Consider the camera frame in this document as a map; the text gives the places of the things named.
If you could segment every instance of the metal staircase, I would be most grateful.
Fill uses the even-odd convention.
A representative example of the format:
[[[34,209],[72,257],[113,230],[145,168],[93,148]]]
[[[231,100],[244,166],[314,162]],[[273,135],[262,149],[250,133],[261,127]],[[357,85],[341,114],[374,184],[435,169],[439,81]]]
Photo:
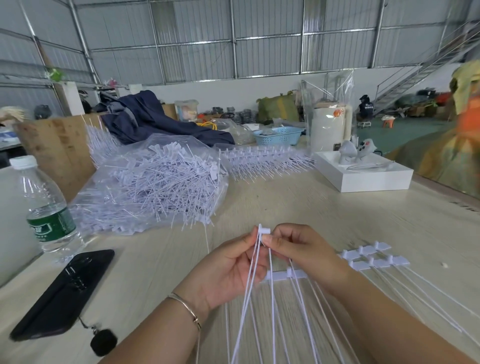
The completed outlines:
[[[444,46],[433,45],[412,62],[377,86],[374,115],[390,107],[410,88],[423,81],[440,67],[459,61],[465,53],[480,44],[480,21],[466,22],[443,37]]]

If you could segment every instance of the green floor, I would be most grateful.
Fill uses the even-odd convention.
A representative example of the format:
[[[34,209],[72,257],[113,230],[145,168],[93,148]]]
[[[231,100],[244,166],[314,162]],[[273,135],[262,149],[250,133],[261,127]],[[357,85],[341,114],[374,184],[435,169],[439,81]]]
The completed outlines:
[[[373,119],[369,128],[358,129],[359,140],[372,139],[376,147],[383,153],[390,152],[419,136],[430,134],[441,129],[448,129],[452,123],[435,118],[395,119],[393,128],[382,128],[383,121]]]

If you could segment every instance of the black phone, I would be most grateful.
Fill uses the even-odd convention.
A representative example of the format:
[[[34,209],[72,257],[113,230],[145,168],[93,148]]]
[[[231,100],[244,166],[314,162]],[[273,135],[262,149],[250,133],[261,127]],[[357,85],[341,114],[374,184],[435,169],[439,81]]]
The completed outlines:
[[[63,334],[78,319],[115,252],[111,249],[80,253],[10,333],[13,341]]]

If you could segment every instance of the bottle cap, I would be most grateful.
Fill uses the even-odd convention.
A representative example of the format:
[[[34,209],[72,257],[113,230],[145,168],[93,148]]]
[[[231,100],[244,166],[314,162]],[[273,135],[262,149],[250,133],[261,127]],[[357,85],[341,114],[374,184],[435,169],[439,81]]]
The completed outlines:
[[[38,166],[34,156],[23,156],[9,159],[10,165],[14,170],[25,170]]]

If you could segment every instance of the white box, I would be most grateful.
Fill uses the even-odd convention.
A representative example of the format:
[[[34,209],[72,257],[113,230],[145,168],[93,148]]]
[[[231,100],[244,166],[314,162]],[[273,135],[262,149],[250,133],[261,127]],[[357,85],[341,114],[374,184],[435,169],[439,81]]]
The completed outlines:
[[[340,192],[407,190],[410,187],[413,170],[398,163],[392,163],[388,170],[354,172],[351,165],[339,165],[340,152],[313,153],[315,167]],[[378,154],[364,157],[364,163],[388,163],[390,160]]]

